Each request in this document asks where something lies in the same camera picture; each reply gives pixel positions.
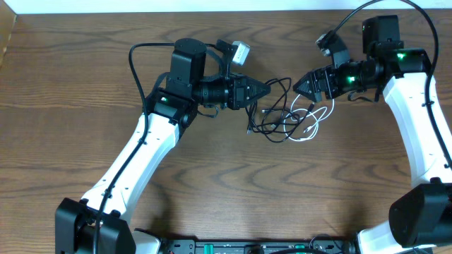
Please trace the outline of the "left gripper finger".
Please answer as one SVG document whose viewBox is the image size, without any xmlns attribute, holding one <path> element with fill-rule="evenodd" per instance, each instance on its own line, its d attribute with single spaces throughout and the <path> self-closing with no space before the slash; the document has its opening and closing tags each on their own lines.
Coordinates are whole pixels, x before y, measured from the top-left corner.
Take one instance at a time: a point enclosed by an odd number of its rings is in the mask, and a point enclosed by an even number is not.
<svg viewBox="0 0 452 254">
<path fill-rule="evenodd" d="M 269 85 L 250 77 L 246 78 L 246 86 L 250 94 L 269 94 L 271 92 Z"/>
<path fill-rule="evenodd" d="M 271 90 L 255 90 L 251 91 L 249 93 L 249 96 L 247 97 L 247 103 L 248 105 L 251 105 L 255 102 L 257 102 L 260 98 L 265 97 L 266 95 L 269 95 Z"/>
</svg>

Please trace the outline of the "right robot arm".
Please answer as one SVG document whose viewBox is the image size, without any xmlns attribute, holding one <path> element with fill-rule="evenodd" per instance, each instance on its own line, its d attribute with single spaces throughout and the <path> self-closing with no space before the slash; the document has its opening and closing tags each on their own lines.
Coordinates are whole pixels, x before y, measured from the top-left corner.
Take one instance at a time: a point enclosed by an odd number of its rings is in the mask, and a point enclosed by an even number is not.
<svg viewBox="0 0 452 254">
<path fill-rule="evenodd" d="M 373 89 L 397 121 L 410 163 L 412 189 L 395 201 L 388 220 L 362 230 L 346 253 L 415 253 L 451 243 L 451 132 L 441 110 L 423 49 L 407 49 L 397 16 L 362 24 L 363 61 L 352 61 L 333 31 L 317 39 L 332 59 L 294 86 L 312 102 Z"/>
</svg>

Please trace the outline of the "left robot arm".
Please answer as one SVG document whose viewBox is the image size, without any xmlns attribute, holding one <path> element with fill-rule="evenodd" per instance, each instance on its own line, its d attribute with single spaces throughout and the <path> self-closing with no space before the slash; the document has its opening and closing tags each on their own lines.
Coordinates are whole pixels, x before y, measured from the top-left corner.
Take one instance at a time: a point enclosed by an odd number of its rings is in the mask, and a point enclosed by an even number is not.
<svg viewBox="0 0 452 254">
<path fill-rule="evenodd" d="M 124 149 L 80 200 L 65 198 L 56 209 L 57 253 L 158 253 L 158 237 L 129 227 L 158 165 L 199 107 L 238 110 L 270 92 L 267 84 L 232 72 L 232 65 L 241 66 L 249 54 L 244 42 L 183 38 L 172 46 L 170 68 L 141 95 L 142 113 Z"/>
</svg>

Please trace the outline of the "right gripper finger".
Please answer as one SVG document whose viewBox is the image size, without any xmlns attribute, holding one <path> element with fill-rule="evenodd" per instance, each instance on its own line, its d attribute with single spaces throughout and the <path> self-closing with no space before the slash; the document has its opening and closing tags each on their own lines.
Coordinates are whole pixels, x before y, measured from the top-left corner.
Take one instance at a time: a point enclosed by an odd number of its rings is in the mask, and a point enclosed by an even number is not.
<svg viewBox="0 0 452 254">
<path fill-rule="evenodd" d="M 313 85 L 298 84 L 294 86 L 294 91 L 312 102 L 320 102 L 322 100 L 321 91 Z"/>
<path fill-rule="evenodd" d="M 305 74 L 299 81 L 297 81 L 294 86 L 294 91 L 317 91 L 315 81 L 314 81 L 315 72 L 309 71 Z"/>
</svg>

